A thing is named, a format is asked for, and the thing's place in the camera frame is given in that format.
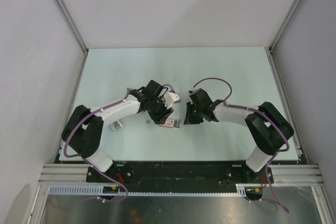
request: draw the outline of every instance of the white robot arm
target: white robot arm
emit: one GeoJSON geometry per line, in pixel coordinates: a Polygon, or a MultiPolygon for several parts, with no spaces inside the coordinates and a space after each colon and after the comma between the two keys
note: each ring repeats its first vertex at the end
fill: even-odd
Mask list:
{"type": "Polygon", "coordinates": [[[200,124],[206,119],[232,122],[250,129],[257,145],[246,159],[246,168],[251,173],[259,172],[284,145],[279,132],[272,125],[266,125],[265,118],[260,114],[270,118],[287,140],[294,134],[291,125],[270,102],[252,107],[224,104],[223,100],[213,102],[203,89],[190,91],[189,96],[192,102],[187,103],[184,124],[200,124]]]}
{"type": "Polygon", "coordinates": [[[129,95],[115,105],[86,108],[84,105],[76,107],[62,132],[62,139],[69,144],[78,155],[85,158],[100,171],[107,171],[113,160],[100,148],[100,138],[103,127],[122,119],[128,115],[147,111],[155,124],[162,124],[173,113],[172,105],[180,101],[175,92],[164,94],[162,85],[151,80],[146,87],[130,90],[129,95]]]}

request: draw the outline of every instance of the purple cable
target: purple cable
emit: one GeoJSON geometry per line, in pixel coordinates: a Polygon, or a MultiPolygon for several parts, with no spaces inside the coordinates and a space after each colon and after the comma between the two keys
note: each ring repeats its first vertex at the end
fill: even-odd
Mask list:
{"type": "Polygon", "coordinates": [[[91,164],[89,161],[87,161],[86,159],[84,159],[84,160],[85,160],[86,163],[88,163],[89,165],[91,165],[91,166],[93,167],[93,169],[95,169],[100,175],[102,175],[103,177],[107,178],[108,180],[110,180],[110,181],[112,181],[112,182],[118,184],[118,185],[121,186],[121,187],[125,190],[125,192],[126,192],[126,194],[125,194],[122,198],[120,198],[120,199],[105,199],[105,201],[107,201],[107,202],[121,202],[121,201],[123,201],[124,199],[127,198],[129,192],[128,192],[128,189],[127,189],[122,183],[120,183],[119,181],[116,181],[116,180],[114,180],[113,178],[107,176],[105,173],[103,173],[102,171],[100,171],[98,168],[96,168],[94,165],[92,165],[92,164],[91,164]]]}
{"type": "Polygon", "coordinates": [[[67,149],[68,149],[68,146],[69,146],[69,143],[70,143],[70,140],[72,139],[72,137],[74,136],[75,132],[82,126],[82,124],[87,120],[89,119],[91,116],[93,116],[94,114],[98,113],[101,109],[108,109],[110,107],[113,107],[113,106],[116,106],[118,105],[119,103],[122,103],[122,101],[124,99],[127,99],[127,97],[129,96],[130,94],[130,89],[127,88],[127,94],[125,95],[125,97],[117,102],[114,102],[112,104],[109,104],[109,105],[106,105],[102,108],[99,108],[93,112],[91,112],[90,114],[88,114],[87,116],[85,116],[76,126],[75,128],[73,128],[73,130],[71,131],[70,135],[68,136],[66,142],[65,142],[65,145],[64,145],[64,149],[63,149],[63,153],[64,153],[64,156],[66,157],[78,157],[79,155],[78,154],[74,154],[74,155],[68,155],[67,153],[67,149]]]}
{"type": "Polygon", "coordinates": [[[230,93],[229,93],[229,95],[228,95],[226,98],[224,98],[224,101],[223,101],[224,104],[226,104],[226,100],[232,95],[232,86],[230,85],[230,83],[228,83],[226,80],[223,80],[223,79],[221,79],[221,78],[217,78],[217,77],[208,77],[208,78],[204,78],[204,79],[200,80],[198,83],[196,83],[196,84],[193,86],[193,88],[196,87],[198,84],[200,84],[202,81],[206,81],[206,80],[218,80],[218,81],[222,81],[222,82],[226,83],[226,84],[229,86],[229,88],[230,88],[230,93]]]}
{"type": "Polygon", "coordinates": [[[272,200],[272,199],[264,199],[262,201],[267,201],[267,202],[275,202],[276,204],[278,204],[286,213],[289,213],[289,210],[288,208],[286,208],[282,203],[281,201],[278,199],[274,189],[273,189],[273,186],[271,184],[271,181],[268,177],[268,172],[267,172],[267,169],[268,169],[268,165],[273,161],[273,159],[278,155],[279,152],[286,152],[289,150],[289,143],[286,139],[286,137],[284,136],[284,134],[281,132],[281,130],[278,128],[278,126],[267,116],[265,115],[264,113],[260,112],[259,110],[256,110],[254,108],[249,108],[249,107],[246,107],[246,106],[241,106],[241,105],[233,105],[233,104],[227,104],[226,100],[231,96],[232,94],[232,86],[230,85],[230,83],[228,83],[226,80],[223,80],[221,78],[217,78],[217,77],[208,77],[208,78],[204,78],[202,80],[200,80],[199,82],[197,82],[193,87],[196,87],[198,84],[200,84],[202,81],[205,81],[205,80],[219,80],[219,81],[222,81],[224,83],[226,83],[229,88],[230,88],[230,93],[229,95],[224,99],[223,103],[225,106],[227,107],[230,107],[230,108],[236,108],[236,109],[242,109],[242,110],[247,110],[247,111],[253,111],[253,112],[256,112],[258,113],[259,115],[261,115],[267,122],[269,122],[273,128],[278,132],[278,134],[281,136],[282,140],[284,141],[285,145],[286,145],[286,149],[283,149],[283,150],[279,150],[268,162],[267,164],[265,165],[265,171],[266,171],[266,178],[267,178],[267,182],[269,184],[269,188],[271,189],[275,199],[277,200],[277,202],[275,200],[272,200]]]}
{"type": "Polygon", "coordinates": [[[265,115],[264,113],[260,112],[259,110],[256,110],[254,108],[249,108],[249,107],[246,107],[246,106],[241,106],[241,105],[232,105],[232,104],[227,104],[227,103],[224,103],[226,106],[228,106],[229,108],[236,108],[236,109],[243,109],[243,110],[247,110],[247,111],[253,111],[253,112],[256,112],[258,113],[259,115],[261,115],[263,118],[265,118],[265,120],[267,122],[269,122],[273,128],[278,132],[278,134],[281,136],[282,140],[284,141],[285,145],[286,145],[286,149],[284,150],[279,150],[268,162],[267,164],[265,165],[265,172],[266,172],[266,178],[267,178],[267,182],[269,184],[269,188],[271,189],[275,199],[277,200],[277,203],[278,205],[286,212],[289,214],[289,210],[288,208],[286,208],[282,203],[281,201],[279,200],[277,194],[275,193],[274,191],[274,188],[271,184],[271,181],[268,177],[268,172],[267,172],[267,168],[268,168],[268,165],[273,161],[273,159],[278,155],[279,152],[286,152],[289,150],[289,143],[286,139],[286,137],[284,136],[284,134],[281,132],[281,130],[278,128],[278,126],[267,116],[265,115]]]}
{"type": "MultiPolygon", "coordinates": [[[[117,101],[117,102],[114,102],[114,103],[112,103],[112,104],[108,104],[108,105],[106,105],[106,106],[104,106],[104,107],[102,107],[102,108],[99,108],[99,109],[97,109],[97,110],[91,112],[91,113],[88,114],[87,116],[85,116],[85,117],[84,117],[84,118],[83,118],[83,119],[82,119],[82,120],[75,126],[75,128],[73,128],[73,130],[71,131],[70,135],[68,136],[68,138],[67,138],[67,140],[66,140],[66,142],[65,142],[65,145],[64,145],[64,149],[63,149],[64,156],[66,156],[66,157],[77,157],[77,156],[79,156],[78,154],[76,154],[76,155],[68,155],[68,154],[67,154],[67,148],[68,148],[69,143],[70,143],[72,137],[74,136],[76,130],[78,130],[78,129],[82,126],[82,124],[83,124],[87,119],[89,119],[89,118],[90,118],[91,116],[93,116],[94,114],[100,112],[101,109],[105,110],[105,109],[108,109],[108,108],[110,108],[110,107],[113,107],[113,106],[116,106],[116,105],[122,103],[123,100],[127,99],[127,97],[129,96],[129,94],[130,94],[130,89],[127,88],[127,94],[125,95],[125,97],[124,97],[123,99],[121,99],[121,100],[119,100],[119,101],[117,101]]],[[[126,192],[126,194],[125,194],[121,199],[117,199],[117,200],[108,200],[108,199],[104,199],[105,201],[107,201],[107,202],[120,202],[120,201],[122,201],[122,200],[124,200],[124,199],[127,198],[129,192],[128,192],[127,188],[126,188],[122,183],[120,183],[120,182],[114,180],[113,178],[107,176],[105,173],[103,173],[102,171],[100,171],[98,168],[96,168],[94,165],[92,165],[92,164],[91,164],[88,160],[86,160],[85,158],[84,158],[84,161],[85,161],[86,163],[88,163],[91,167],[93,167],[93,168],[94,168],[97,172],[99,172],[102,176],[104,176],[104,177],[107,178],[108,180],[110,180],[110,181],[112,181],[112,182],[118,184],[119,186],[121,186],[121,187],[125,190],[125,192],[126,192]]],[[[89,200],[89,199],[93,199],[93,197],[84,199],[84,200],[82,200],[82,201],[86,201],[86,200],[89,200]]]]}
{"type": "Polygon", "coordinates": [[[170,87],[170,91],[171,92],[174,92],[174,88],[173,88],[173,86],[171,86],[170,84],[165,84],[165,85],[162,85],[163,87],[170,87]]]}
{"type": "Polygon", "coordinates": [[[273,199],[256,199],[256,200],[251,200],[251,202],[270,202],[270,203],[274,203],[274,204],[277,204],[277,205],[279,205],[279,206],[281,206],[280,204],[279,204],[279,202],[277,202],[277,201],[275,201],[275,200],[273,200],[273,199]]]}

